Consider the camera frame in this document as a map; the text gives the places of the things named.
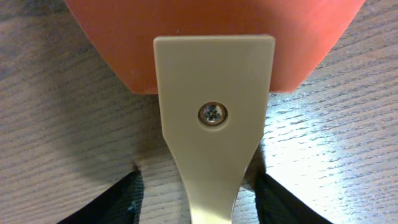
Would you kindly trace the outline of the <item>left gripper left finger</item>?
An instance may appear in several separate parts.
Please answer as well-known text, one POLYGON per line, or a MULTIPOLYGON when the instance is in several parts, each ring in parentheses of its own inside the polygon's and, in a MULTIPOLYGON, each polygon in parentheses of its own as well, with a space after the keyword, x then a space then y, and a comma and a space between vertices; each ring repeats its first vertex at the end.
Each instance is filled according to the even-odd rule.
POLYGON ((143 198, 144 182, 136 169, 58 224, 138 224, 143 198))

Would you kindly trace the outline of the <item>orange scraper with tan handle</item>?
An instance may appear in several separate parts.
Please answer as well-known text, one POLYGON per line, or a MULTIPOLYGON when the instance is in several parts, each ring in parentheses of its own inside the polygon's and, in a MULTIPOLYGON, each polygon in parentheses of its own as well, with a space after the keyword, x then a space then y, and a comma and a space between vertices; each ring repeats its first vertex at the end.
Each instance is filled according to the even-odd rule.
POLYGON ((193 223, 230 223, 270 92, 294 91, 363 0, 67 0, 133 93, 159 97, 193 223))

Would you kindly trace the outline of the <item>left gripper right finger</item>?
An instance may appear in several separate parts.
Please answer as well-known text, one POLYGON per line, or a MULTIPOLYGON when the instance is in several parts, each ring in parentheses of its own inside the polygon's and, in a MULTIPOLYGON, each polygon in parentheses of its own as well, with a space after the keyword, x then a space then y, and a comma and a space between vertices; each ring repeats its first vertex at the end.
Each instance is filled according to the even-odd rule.
POLYGON ((254 186, 260 224, 331 224, 268 174, 259 174, 254 186))

